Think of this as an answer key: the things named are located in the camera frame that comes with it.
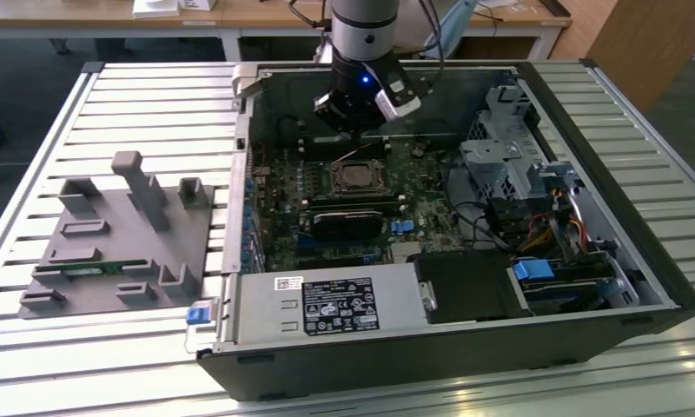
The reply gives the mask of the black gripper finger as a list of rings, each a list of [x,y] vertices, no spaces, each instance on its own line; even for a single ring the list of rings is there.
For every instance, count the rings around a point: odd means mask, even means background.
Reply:
[[[348,118],[330,98],[317,98],[315,100],[315,115],[342,139],[356,143],[356,134]]]
[[[350,137],[352,143],[359,143],[362,135],[383,125],[383,113],[378,106],[360,104],[350,110]]]

